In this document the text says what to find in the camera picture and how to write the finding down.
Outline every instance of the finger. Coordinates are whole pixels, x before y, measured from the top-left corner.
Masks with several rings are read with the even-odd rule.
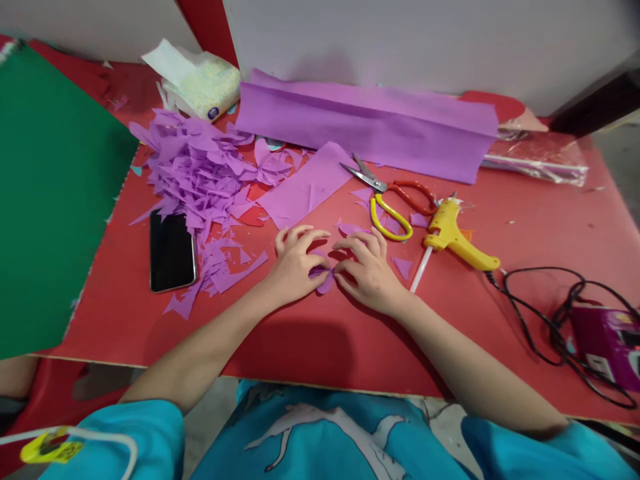
[[[334,273],[340,273],[342,271],[347,271],[354,278],[358,278],[358,276],[364,272],[364,266],[360,265],[358,262],[354,262],[353,260],[342,260],[342,262],[338,263],[333,269]]]
[[[331,232],[328,232],[326,230],[311,230],[300,237],[300,240],[298,240],[298,243],[295,247],[298,249],[298,251],[306,252],[314,240],[318,240],[318,238],[327,238],[330,236]]]
[[[282,252],[284,252],[285,250],[285,243],[282,241],[282,239],[285,237],[288,231],[289,231],[289,227],[284,227],[275,236],[275,251],[277,252],[278,255],[282,255]]]
[[[355,256],[358,257],[360,263],[366,264],[369,260],[373,258],[373,254],[366,248],[365,244],[362,243],[357,238],[348,237],[342,240],[339,240],[333,246],[334,250],[342,250],[342,249],[351,249],[352,252],[355,253]]]
[[[384,235],[382,235],[382,233],[380,233],[380,230],[378,230],[375,227],[371,229],[371,233],[374,234],[374,236],[378,239],[378,244],[380,245],[380,256],[386,259],[387,258],[387,239],[385,238]]]
[[[287,235],[287,246],[292,247],[296,243],[298,243],[298,235],[307,230],[312,230],[313,225],[298,225],[291,229],[289,234]]]
[[[369,249],[369,251],[372,254],[374,254],[374,256],[376,257],[380,256],[380,242],[378,242],[378,239],[373,235],[371,235],[370,233],[354,232],[350,234],[350,237],[357,238],[358,240],[362,240],[367,246],[367,248]]]
[[[329,260],[324,258],[322,255],[307,255],[307,258],[308,258],[307,262],[309,262],[308,263],[309,270],[311,270],[314,267],[317,267],[318,265],[322,265],[327,270],[331,268],[331,265],[329,264]]]
[[[309,279],[311,281],[311,286],[313,287],[313,289],[316,290],[316,288],[322,285],[327,280],[327,277],[329,276],[330,273],[331,272],[322,272],[317,277]]]
[[[333,278],[335,278],[336,282],[338,282],[338,285],[344,288],[344,290],[348,294],[350,294],[356,300],[359,299],[360,292],[358,291],[358,287],[356,286],[356,284],[354,284],[353,282],[350,282],[339,273],[334,273]]]

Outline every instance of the smartphone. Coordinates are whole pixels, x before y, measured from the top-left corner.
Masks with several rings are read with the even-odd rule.
[[[198,280],[195,240],[184,215],[164,220],[151,212],[151,291],[160,293],[192,285]]]

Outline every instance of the green board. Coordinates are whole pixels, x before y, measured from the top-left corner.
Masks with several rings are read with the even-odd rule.
[[[34,50],[0,65],[0,359],[62,341],[137,146]]]

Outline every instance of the yellow scissors handle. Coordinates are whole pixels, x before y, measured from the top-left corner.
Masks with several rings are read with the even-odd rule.
[[[393,218],[398,220],[398,222],[400,222],[400,225],[402,225],[402,228],[404,228],[406,234],[396,235],[394,233],[391,233],[389,230],[387,230],[382,226],[382,224],[380,223],[380,220],[378,219],[378,214],[375,211],[376,203],[380,205],[382,208],[384,208],[384,210],[386,210],[386,212],[390,214],[390,216],[392,216]],[[410,239],[411,236],[413,235],[413,227],[411,226],[411,224],[408,221],[406,221],[402,215],[396,212],[396,210],[388,206],[385,203],[385,201],[382,200],[382,194],[380,193],[376,193],[375,196],[371,199],[371,220],[373,221],[374,226],[378,230],[380,230],[380,233],[382,233],[388,239],[396,240],[396,241],[404,241],[404,240]]]

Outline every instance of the glue gun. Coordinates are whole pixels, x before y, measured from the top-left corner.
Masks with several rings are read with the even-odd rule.
[[[448,247],[462,260],[480,271],[493,271],[500,266],[500,260],[497,257],[490,257],[486,253],[482,253],[462,235],[457,223],[458,213],[460,213],[460,205],[456,201],[455,194],[444,200],[438,207],[438,211],[429,225],[431,233],[426,236],[423,242],[427,250],[413,278],[410,288],[412,292],[415,292],[418,287],[433,250],[440,251]]]

